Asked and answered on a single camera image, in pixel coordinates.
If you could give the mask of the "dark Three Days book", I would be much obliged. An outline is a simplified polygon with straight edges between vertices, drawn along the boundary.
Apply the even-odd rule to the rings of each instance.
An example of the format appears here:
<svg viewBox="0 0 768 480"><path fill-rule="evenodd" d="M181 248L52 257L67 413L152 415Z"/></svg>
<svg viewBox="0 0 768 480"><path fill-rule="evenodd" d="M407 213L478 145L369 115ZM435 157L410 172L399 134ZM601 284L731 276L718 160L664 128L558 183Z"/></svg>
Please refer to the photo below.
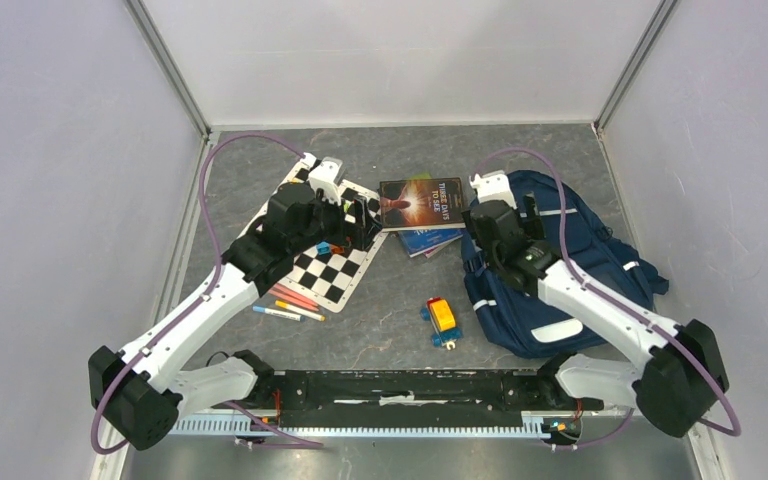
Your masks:
<svg viewBox="0 0 768 480"><path fill-rule="evenodd" d="M383 231L462 229L466 198L460 178L411 178L379 184Z"/></svg>

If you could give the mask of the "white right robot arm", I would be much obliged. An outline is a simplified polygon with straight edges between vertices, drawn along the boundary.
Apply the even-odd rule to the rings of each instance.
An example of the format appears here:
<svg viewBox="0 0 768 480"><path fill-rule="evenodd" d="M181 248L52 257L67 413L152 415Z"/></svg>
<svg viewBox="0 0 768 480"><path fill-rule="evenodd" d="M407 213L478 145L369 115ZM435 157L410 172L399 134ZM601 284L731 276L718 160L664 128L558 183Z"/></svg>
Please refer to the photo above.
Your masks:
<svg viewBox="0 0 768 480"><path fill-rule="evenodd" d="M486 270L530 299L559 309L614 346L624 358L559 355L537 382L540 400L562 408L593 398L643 415L661 432L682 437L702 424L732 437L742 425L726 393L729 380L713 330L680 324L610 289L580 268L566 248L529 230L509 202L491 199L463 212Z"/></svg>

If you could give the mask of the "navy blue student backpack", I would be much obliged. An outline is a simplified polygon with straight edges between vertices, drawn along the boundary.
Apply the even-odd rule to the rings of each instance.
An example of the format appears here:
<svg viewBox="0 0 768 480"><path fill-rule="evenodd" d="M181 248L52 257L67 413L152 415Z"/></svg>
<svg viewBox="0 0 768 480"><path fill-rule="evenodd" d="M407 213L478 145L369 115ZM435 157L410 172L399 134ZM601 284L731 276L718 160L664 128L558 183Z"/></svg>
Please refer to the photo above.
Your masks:
<svg viewBox="0 0 768 480"><path fill-rule="evenodd" d="M535 197L549 243L560 247L560 196L554 179L533 170L508 175L513 194ZM651 309L669 281L613 231L570 187L565 188L565 238L571 259L598 281ZM552 357L602 345L605 340L577 319L506 285L485 266L469 233L461 240L464 285L487 340L526 359Z"/></svg>

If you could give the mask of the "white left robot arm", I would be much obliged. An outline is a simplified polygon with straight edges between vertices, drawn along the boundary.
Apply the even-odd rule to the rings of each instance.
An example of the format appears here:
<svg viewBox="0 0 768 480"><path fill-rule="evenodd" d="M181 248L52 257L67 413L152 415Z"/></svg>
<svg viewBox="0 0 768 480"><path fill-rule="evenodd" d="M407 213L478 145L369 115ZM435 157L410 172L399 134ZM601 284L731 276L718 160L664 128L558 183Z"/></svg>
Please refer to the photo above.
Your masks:
<svg viewBox="0 0 768 480"><path fill-rule="evenodd" d="M146 450L182 417L226 402L266 405L273 379L244 359L186 371L188 359L220 327L289 275L296 257L321 242L364 251L376 235L370 197L329 200L306 183L280 185L264 214L217 255L204 285L160 323L119 350L99 347L88 360L92 426L106 420L122 446Z"/></svg>

